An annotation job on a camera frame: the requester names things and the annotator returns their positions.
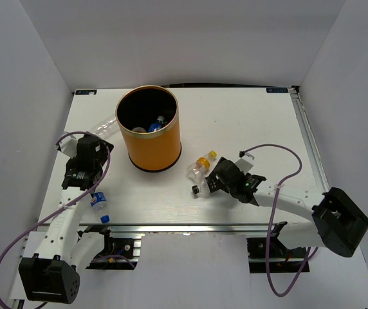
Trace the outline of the black label black cap bottle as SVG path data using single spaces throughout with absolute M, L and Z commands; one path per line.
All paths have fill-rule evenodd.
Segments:
M 212 193 L 219 190 L 215 180 L 205 178 L 201 183 L 192 186 L 192 193 L 194 196 L 208 198 Z

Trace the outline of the red label red cap bottle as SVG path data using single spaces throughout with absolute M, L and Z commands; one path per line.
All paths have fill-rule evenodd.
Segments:
M 135 132 L 135 133 L 146 133 L 147 131 L 143 127 L 135 127 L 135 128 L 133 128 L 133 132 Z

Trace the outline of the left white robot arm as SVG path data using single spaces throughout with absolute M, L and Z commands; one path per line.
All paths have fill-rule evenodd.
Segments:
M 93 257 L 113 252 L 114 241 L 103 234 L 79 236 L 78 228 L 93 194 L 104 179 L 113 145 L 91 133 L 74 139 L 69 133 L 57 142 L 68 156 L 58 213 L 32 257 L 19 263 L 26 297 L 42 303 L 71 304 L 80 288 L 80 273 Z

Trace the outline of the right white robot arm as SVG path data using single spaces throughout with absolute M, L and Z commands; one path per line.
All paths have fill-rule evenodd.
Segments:
M 325 247 L 342 257 L 352 257 L 368 231 L 368 217 L 341 189 L 310 193 L 277 185 L 263 176 L 251 174 L 250 162 L 220 158 L 201 182 L 200 193 L 210 196 L 223 191 L 241 203 L 278 210 L 303 218 L 302 222 L 283 221 L 271 232 L 270 252 L 285 256 L 297 247 Z

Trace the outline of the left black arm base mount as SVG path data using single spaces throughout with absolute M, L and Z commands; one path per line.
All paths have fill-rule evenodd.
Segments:
M 88 270 L 132 270 L 132 266 L 123 258 L 107 257 L 112 255 L 123 256 L 134 266 L 140 255 L 141 239 L 136 236 L 128 236 L 114 232 L 110 226 L 90 225 L 84 230 L 79 230 L 78 242 L 87 233 L 99 233 L 104 237 L 104 247 L 86 267 Z

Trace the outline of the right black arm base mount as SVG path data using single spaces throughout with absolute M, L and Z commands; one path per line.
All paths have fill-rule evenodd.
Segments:
M 287 249 L 278 239 L 280 231 L 287 225 L 277 223 L 270 234 L 269 266 L 272 274 L 295 273 L 304 260 L 305 248 Z M 265 274 L 266 237 L 247 239 L 248 264 L 251 274 Z

